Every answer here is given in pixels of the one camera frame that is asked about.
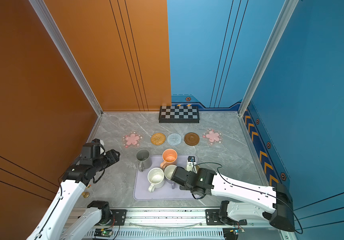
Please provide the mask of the lavender mug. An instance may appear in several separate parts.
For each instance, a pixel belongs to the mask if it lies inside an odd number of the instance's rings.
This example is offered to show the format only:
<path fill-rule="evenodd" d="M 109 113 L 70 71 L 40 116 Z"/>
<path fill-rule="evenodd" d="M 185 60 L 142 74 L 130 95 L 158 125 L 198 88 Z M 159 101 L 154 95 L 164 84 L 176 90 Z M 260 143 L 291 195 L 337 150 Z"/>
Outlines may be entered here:
<path fill-rule="evenodd" d="M 176 165 L 169 165 L 164 170 L 165 179 L 170 184 L 172 189 L 175 188 L 175 182 L 172 181 L 172 175 L 173 175 L 176 167 L 177 167 Z"/>

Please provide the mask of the pink flower coaster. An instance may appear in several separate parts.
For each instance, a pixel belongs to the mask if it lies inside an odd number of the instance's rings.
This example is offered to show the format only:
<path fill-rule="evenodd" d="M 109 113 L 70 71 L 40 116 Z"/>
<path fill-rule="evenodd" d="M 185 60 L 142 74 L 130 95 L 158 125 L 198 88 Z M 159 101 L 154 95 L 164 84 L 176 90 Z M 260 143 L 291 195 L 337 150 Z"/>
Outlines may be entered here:
<path fill-rule="evenodd" d="M 122 137 L 122 145 L 125 149 L 138 148 L 144 137 L 137 131 L 132 131 L 129 134 Z"/>
<path fill-rule="evenodd" d="M 223 134 L 220 131 L 207 129 L 207 131 L 203 133 L 202 136 L 207 141 L 209 146 L 223 143 Z"/>

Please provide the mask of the white mug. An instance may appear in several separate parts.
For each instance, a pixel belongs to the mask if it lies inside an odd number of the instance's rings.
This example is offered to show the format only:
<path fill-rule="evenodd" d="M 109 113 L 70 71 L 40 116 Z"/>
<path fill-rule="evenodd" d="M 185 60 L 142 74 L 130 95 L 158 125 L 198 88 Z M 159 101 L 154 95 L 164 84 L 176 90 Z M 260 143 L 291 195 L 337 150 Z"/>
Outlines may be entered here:
<path fill-rule="evenodd" d="M 153 168 L 148 173 L 148 181 L 150 186 L 148 191 L 153 193 L 156 189 L 160 189 L 165 184 L 165 174 L 160 168 Z"/>

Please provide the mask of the brown wooden round coaster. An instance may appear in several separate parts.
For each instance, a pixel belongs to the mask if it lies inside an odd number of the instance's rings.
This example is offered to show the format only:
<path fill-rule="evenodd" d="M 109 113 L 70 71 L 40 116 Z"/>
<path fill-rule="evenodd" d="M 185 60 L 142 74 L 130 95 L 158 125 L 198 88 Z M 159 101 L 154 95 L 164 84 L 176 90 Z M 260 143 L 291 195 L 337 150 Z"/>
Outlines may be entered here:
<path fill-rule="evenodd" d="M 184 141 L 189 146 L 196 146 L 200 142 L 200 137 L 196 133 L 187 133 L 184 137 Z"/>

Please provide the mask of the grey woven round coaster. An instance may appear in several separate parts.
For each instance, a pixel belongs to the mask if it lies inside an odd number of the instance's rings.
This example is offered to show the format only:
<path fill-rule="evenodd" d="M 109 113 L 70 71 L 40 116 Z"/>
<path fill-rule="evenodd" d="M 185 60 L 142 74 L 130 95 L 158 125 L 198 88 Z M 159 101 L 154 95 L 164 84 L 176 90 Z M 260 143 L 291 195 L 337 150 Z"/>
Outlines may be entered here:
<path fill-rule="evenodd" d="M 177 146 L 182 142 L 182 136 L 179 134 L 170 134 L 167 137 L 167 143 L 170 146 Z"/>

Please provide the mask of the yellow rattan round coaster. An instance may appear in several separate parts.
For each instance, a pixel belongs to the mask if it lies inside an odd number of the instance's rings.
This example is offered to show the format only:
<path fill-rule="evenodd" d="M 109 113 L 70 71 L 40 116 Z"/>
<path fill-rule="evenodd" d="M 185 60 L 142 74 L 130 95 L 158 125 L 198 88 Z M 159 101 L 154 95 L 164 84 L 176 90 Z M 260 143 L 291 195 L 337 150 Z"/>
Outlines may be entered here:
<path fill-rule="evenodd" d="M 155 146 L 160 146 L 166 141 L 166 136 L 163 133 L 155 133 L 151 136 L 151 143 Z"/>

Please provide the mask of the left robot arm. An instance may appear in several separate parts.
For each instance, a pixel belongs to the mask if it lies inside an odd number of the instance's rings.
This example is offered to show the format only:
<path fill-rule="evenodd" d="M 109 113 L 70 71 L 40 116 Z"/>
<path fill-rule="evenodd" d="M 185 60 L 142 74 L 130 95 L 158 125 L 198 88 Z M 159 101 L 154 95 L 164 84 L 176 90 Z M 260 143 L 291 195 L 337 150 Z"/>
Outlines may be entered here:
<path fill-rule="evenodd" d="M 81 155 L 63 174 L 58 193 L 28 239 L 81 240 L 96 224 L 113 224 L 109 203 L 93 201 L 71 227 L 63 230 L 78 198 L 90 182 L 98 181 L 96 174 L 105 173 L 108 167 L 119 160 L 120 153 L 116 150 L 106 151 L 102 140 L 94 139 L 84 144 Z"/>

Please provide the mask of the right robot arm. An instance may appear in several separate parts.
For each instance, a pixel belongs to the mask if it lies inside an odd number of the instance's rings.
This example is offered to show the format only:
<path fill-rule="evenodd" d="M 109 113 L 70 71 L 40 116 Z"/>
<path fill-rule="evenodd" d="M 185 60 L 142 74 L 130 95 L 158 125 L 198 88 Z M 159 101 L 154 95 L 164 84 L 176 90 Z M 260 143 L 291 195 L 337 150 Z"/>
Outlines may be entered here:
<path fill-rule="evenodd" d="M 262 219 L 279 230 L 295 232 L 293 198 L 283 184 L 258 186 L 237 181 L 218 172 L 200 168 L 196 173 L 176 167 L 172 181 L 193 196 L 226 197 L 221 203 L 219 217 L 226 225 L 241 220 Z"/>

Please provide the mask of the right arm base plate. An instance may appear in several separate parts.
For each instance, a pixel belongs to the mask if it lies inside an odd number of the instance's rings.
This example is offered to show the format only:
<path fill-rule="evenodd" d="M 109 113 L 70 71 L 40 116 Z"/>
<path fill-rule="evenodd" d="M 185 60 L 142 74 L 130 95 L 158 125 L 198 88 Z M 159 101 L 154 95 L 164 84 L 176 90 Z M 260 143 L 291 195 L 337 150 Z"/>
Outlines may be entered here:
<path fill-rule="evenodd" d="M 222 212 L 220 209 L 207 209 L 205 210 L 206 221 L 208 226 L 215 225 L 229 225 L 229 226 L 246 226 L 247 220 L 235 221 L 227 216 L 226 212 Z"/>

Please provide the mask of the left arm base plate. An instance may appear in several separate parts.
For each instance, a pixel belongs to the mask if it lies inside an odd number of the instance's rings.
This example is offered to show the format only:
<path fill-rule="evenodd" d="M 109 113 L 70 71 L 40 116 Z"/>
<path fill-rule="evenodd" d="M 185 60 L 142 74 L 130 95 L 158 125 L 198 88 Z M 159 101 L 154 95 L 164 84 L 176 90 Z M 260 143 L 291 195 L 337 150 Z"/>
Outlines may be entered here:
<path fill-rule="evenodd" d="M 102 219 L 99 221 L 100 226 L 123 226 L 125 224 L 127 210 L 116 209 L 110 210 L 109 213 L 103 213 Z"/>

